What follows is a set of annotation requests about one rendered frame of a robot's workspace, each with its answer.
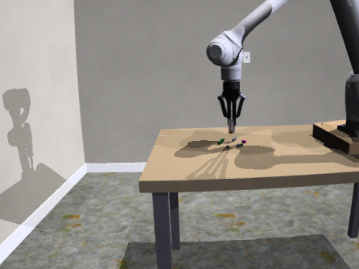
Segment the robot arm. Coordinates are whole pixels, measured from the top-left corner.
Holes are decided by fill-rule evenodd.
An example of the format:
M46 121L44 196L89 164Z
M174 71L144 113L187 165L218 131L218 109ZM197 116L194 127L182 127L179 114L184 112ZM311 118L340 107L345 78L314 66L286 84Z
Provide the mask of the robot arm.
M234 29L224 31L208 44L207 57L221 66L223 81L241 79L242 49L246 36L287 1L266 0ZM330 0L330 3L353 69L345 83L346 123L337 125L337 129L359 138L359 0Z

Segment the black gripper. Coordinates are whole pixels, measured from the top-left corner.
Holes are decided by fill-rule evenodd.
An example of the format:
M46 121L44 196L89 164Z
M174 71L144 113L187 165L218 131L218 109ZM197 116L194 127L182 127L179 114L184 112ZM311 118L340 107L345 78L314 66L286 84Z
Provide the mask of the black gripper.
M236 103L240 97L239 106L236 115ZM223 92L222 95L217 97L221 103L221 109L224 117L228 119L229 132L235 133L236 118L240 117L241 108L243 101L246 99L245 96L241 95L240 82L239 81L223 81ZM225 108L224 99L227 101L227 111ZM233 117L231 118L231 102L233 104ZM226 112L226 113L225 113Z

